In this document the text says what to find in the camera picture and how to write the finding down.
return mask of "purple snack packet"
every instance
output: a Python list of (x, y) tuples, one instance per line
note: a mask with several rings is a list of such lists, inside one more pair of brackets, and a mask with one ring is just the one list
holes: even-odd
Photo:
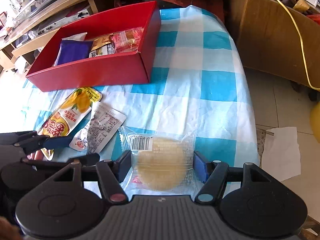
[(62, 40), (54, 66), (88, 58), (93, 41)]

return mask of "tile floor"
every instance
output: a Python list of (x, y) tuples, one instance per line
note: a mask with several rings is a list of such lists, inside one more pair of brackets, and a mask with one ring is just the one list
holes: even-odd
[(320, 221), (320, 144), (312, 135), (309, 113), (315, 105), (307, 89), (295, 92), (290, 81), (245, 68), (256, 126), (263, 129), (295, 126), (301, 156), (301, 175), (283, 181), (307, 204), (308, 213)]

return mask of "barcode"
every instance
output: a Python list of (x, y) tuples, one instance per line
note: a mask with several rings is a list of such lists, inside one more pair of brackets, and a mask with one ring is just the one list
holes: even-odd
[(152, 151), (152, 137), (133, 135), (128, 140), (132, 151)]

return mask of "pink snack package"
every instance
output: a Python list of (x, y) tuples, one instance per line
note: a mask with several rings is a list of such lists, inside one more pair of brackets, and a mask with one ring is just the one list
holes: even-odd
[(119, 33), (114, 33), (111, 37), (115, 46), (115, 53), (130, 52), (138, 48), (143, 29), (141, 27), (132, 28)]

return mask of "red box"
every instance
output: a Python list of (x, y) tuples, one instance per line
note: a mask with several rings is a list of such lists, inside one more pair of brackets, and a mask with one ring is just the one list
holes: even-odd
[[(100, 12), (61, 27), (44, 47), (26, 76), (41, 91), (150, 82), (161, 25), (155, 1)], [(143, 27), (136, 51), (81, 59), (52, 67), (62, 38), (87, 32), (86, 39)]]

